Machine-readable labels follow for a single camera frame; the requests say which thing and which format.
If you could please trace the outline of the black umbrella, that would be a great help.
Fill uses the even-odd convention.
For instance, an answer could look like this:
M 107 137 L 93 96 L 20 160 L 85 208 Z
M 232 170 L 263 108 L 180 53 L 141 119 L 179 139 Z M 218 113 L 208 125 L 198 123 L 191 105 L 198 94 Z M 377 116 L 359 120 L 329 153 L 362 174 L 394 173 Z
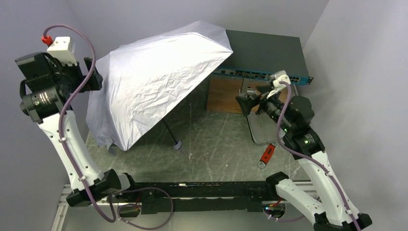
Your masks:
M 196 21 L 98 59 L 86 117 L 97 145 L 129 150 L 232 53 L 225 28 Z

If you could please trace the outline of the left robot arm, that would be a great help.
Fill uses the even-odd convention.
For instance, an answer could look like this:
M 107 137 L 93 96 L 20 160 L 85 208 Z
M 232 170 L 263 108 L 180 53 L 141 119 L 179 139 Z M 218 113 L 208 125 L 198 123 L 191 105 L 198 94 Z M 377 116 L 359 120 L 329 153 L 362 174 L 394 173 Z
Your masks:
M 63 64 L 46 52 L 17 58 L 25 79 L 20 84 L 21 110 L 29 116 L 52 142 L 69 176 L 70 206 L 87 206 L 130 187 L 129 176 L 114 170 L 102 172 L 91 158 L 79 132 L 75 113 L 68 99 L 75 91 L 101 89 L 102 77 L 90 71 L 83 84 L 77 61 Z

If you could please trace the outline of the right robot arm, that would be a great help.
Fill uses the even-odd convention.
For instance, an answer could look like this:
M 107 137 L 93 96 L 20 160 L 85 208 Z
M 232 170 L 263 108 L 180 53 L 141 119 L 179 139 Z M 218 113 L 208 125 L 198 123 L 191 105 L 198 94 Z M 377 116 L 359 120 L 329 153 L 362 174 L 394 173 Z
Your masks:
M 278 96 L 267 97 L 272 87 L 263 86 L 262 89 L 259 95 L 235 98 L 242 113 L 247 116 L 257 106 L 276 123 L 277 132 L 284 132 L 283 136 L 277 134 L 277 142 L 306 172 L 319 199 L 304 192 L 283 172 L 267 178 L 268 190 L 294 206 L 316 231 L 361 231 L 372 225 L 371 217 L 359 212 L 346 195 L 321 138 L 310 126 L 314 117 L 310 100 L 288 95 L 283 103 Z

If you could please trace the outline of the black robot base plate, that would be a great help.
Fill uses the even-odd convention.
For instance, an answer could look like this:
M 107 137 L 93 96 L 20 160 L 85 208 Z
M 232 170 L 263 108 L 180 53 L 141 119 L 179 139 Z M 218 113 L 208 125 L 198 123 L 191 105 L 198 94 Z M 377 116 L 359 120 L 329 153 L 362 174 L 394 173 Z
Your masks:
M 279 197 L 263 181 L 231 182 L 137 182 L 127 193 L 113 197 L 115 203 L 138 203 L 141 213 L 199 211 L 262 212 Z

